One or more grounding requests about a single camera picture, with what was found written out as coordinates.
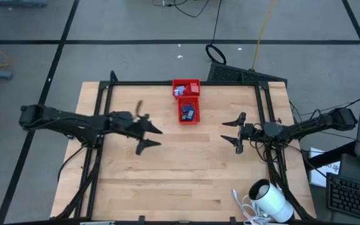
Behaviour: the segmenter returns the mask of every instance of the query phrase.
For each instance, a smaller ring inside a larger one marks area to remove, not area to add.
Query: desk
[[[83,83],[76,113],[93,115],[98,86],[98,82]],[[276,119],[293,124],[284,83],[270,82],[269,87]],[[238,127],[221,123],[238,118],[242,111],[247,114],[246,122],[259,122],[254,87],[201,86],[201,122],[188,126],[178,123],[171,88],[114,86],[111,111],[133,111],[142,99],[140,114],[149,113],[164,134],[146,134],[162,145],[145,149],[141,156],[135,155],[135,140],[117,134],[105,137],[93,220],[137,221],[140,215],[147,221],[229,221],[231,216],[245,220],[231,189],[241,197],[246,195],[257,180],[269,177],[268,169],[247,142],[244,153],[236,155],[220,135],[237,135]],[[262,101],[266,109],[264,95]],[[291,145],[299,148],[297,141]],[[77,140],[69,141],[65,159],[78,147]],[[59,214],[78,190],[84,157],[82,152],[63,169],[51,216]],[[286,149],[286,161],[290,190],[315,217],[300,152]]]

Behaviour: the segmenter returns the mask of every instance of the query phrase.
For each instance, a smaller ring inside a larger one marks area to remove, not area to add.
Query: white paper
[[[316,149],[311,147],[311,151],[309,152],[309,157],[312,158],[314,156],[318,156],[322,153],[318,153],[318,152],[322,152],[324,153],[324,151],[320,150],[320,149]],[[320,168],[318,168],[319,171],[321,171],[323,174],[326,173],[333,173],[333,174],[338,174],[340,168],[340,162],[334,162],[332,164],[329,164],[327,166],[322,166]],[[321,186],[321,187],[326,187],[326,178],[323,177],[321,174],[319,174],[319,172],[317,172],[316,170],[311,170],[309,172],[309,183],[316,185],[316,186]]]

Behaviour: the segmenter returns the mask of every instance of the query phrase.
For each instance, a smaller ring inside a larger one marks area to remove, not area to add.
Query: red container
[[[183,121],[181,120],[181,108],[186,105],[192,105],[192,108],[195,109],[195,115],[192,121]],[[197,124],[200,122],[201,118],[199,117],[199,101],[198,96],[180,96],[177,99],[177,113],[179,117],[180,124]]]
[[[199,96],[201,93],[201,82],[199,81],[199,79],[174,79],[173,85],[172,85],[172,95],[174,96],[174,98],[177,99],[178,97],[184,97],[184,95],[182,95],[182,96],[174,95],[174,90],[176,89],[176,87],[187,86],[187,85],[190,85],[191,83],[196,83],[198,85],[198,89],[199,89],[198,94],[192,95],[192,96]]]

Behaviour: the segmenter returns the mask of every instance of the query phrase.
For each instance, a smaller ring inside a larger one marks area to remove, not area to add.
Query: white cable
[[[247,218],[244,221],[244,225],[248,223],[251,223],[252,225],[264,225],[272,220],[272,218],[267,213],[260,210],[259,206],[256,205],[254,201],[251,201],[251,205],[244,203],[245,199],[248,198],[248,195],[244,196],[241,202],[238,201],[238,195],[235,189],[232,189],[232,195],[236,200],[236,202],[238,203],[238,205],[240,206],[240,210],[242,214]],[[245,207],[251,208],[254,211],[255,216],[250,215],[245,210]]]

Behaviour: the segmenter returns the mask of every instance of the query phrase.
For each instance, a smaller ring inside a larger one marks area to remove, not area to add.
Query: black metal frame
[[[105,102],[105,106],[104,106],[104,113],[109,112],[114,86],[120,86],[120,85],[122,85],[122,86],[151,86],[151,85],[170,86],[170,85],[172,85],[172,81],[118,81],[116,75],[112,71],[110,81],[101,81],[99,83],[96,105],[94,108],[94,115],[99,114],[99,112],[101,110],[101,104],[102,104],[103,94],[104,94],[105,90],[107,90],[107,97],[106,97],[106,102]],[[259,113],[259,118],[260,118],[261,124],[264,124],[266,121],[266,118],[264,115],[262,97],[261,97],[261,89],[263,89],[264,93],[265,93],[266,101],[267,101],[267,110],[269,112],[269,120],[272,122],[275,121],[273,105],[272,105],[271,96],[270,96],[270,92],[269,92],[269,85],[268,85],[267,81],[243,81],[243,80],[240,82],[202,81],[201,85],[202,86],[253,86],[255,88],[257,108],[258,108],[258,113]],[[77,202],[76,208],[74,210],[73,218],[71,218],[71,219],[52,218],[51,220],[48,220],[48,221],[34,221],[34,222],[31,222],[31,224],[62,224],[62,223],[79,224],[80,222],[91,221],[91,218],[93,215],[96,188],[97,188],[97,183],[98,183],[99,165],[101,162],[101,156],[102,156],[102,152],[103,152],[103,144],[104,144],[104,136],[101,136],[99,138],[99,144],[98,144],[101,147],[97,147],[96,149],[88,148],[87,152],[86,152],[86,157],[84,160],[80,186],[84,186],[84,184],[87,183],[87,178],[89,176],[89,168],[91,166],[91,158],[93,155],[93,151],[96,151],[96,159],[94,162],[94,167],[96,166],[96,168],[95,168],[96,174],[94,176],[94,179],[89,184],[89,185],[91,185],[91,190],[90,190],[90,195],[89,195],[89,201],[87,203],[86,217],[80,217],[81,209],[83,206],[83,196],[84,196],[84,193],[82,193],[82,194],[80,194],[80,196],[75,196],[75,198],[78,199],[78,202]],[[269,160],[273,158],[271,151],[268,149],[266,151],[266,157]],[[284,167],[285,162],[283,161],[283,159],[284,158],[280,157],[280,155],[278,156],[279,170],[280,170],[280,174],[281,174],[281,178],[282,178],[283,182],[286,184],[286,186],[288,186],[287,177],[286,177],[286,169]],[[276,184],[276,182],[272,176],[271,176],[271,182],[273,184]],[[141,221],[143,221],[142,223],[145,222],[144,216],[140,216],[139,221],[115,221],[115,224],[117,224],[117,223],[140,224]],[[158,222],[158,223],[178,224],[179,222],[178,221],[166,221],[166,222]],[[228,224],[228,222],[192,222],[192,223],[193,224],[199,224],[199,223],[201,223],[201,224]],[[231,217],[230,223],[236,224],[237,222],[235,221],[235,218]]]

